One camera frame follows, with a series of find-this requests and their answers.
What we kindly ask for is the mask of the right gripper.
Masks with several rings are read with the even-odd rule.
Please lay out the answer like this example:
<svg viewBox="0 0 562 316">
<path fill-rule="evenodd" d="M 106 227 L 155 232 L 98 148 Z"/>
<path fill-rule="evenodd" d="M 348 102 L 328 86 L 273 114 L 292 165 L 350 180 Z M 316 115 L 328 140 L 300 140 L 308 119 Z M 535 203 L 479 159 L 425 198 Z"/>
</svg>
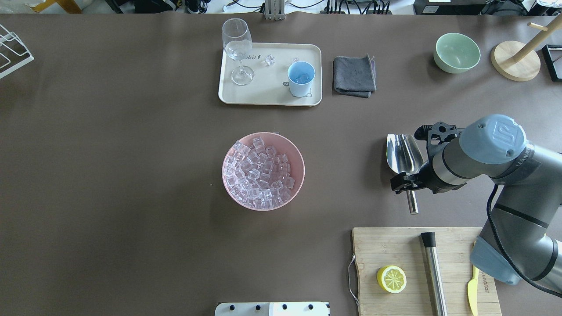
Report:
<svg viewBox="0 0 562 316">
<path fill-rule="evenodd" d="M 434 162 L 443 161 L 444 148 L 454 139 L 458 138 L 464 128 L 437 122 L 433 125 L 422 125 L 414 133 L 416 144 L 423 157 L 423 164 L 417 174 L 409 175 L 400 172 L 391 178 L 391 190 L 395 194 L 406 191 L 416 191 L 424 188 L 430 189 L 434 194 L 457 190 L 466 184 L 463 178 L 454 177 L 444 180 L 439 177 L 440 167 L 434 167 Z"/>
</svg>

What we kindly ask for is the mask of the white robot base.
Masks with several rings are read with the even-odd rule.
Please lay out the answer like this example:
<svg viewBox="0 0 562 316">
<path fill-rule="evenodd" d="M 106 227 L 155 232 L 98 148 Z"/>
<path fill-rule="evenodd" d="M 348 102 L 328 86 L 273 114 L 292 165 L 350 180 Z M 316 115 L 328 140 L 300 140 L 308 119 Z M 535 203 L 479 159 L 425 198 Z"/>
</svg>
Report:
<svg viewBox="0 0 562 316">
<path fill-rule="evenodd" d="M 215 316 L 329 316 L 328 302 L 223 302 Z"/>
</svg>

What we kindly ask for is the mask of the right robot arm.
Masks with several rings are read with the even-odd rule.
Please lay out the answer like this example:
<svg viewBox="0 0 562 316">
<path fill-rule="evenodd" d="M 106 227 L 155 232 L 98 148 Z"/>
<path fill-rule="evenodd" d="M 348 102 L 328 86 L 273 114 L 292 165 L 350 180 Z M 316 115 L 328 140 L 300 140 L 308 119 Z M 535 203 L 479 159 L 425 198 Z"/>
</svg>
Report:
<svg viewBox="0 0 562 316">
<path fill-rule="evenodd" d="M 561 154 L 530 142 L 510 118 L 491 114 L 465 128 L 444 122 L 423 125 L 414 138 L 427 143 L 418 171 L 402 171 L 391 189 L 458 190 L 479 176 L 494 183 L 486 223 L 470 253 L 471 263 L 509 285 L 525 281 L 561 296 L 561 242 L 547 235 L 561 206 Z"/>
</svg>

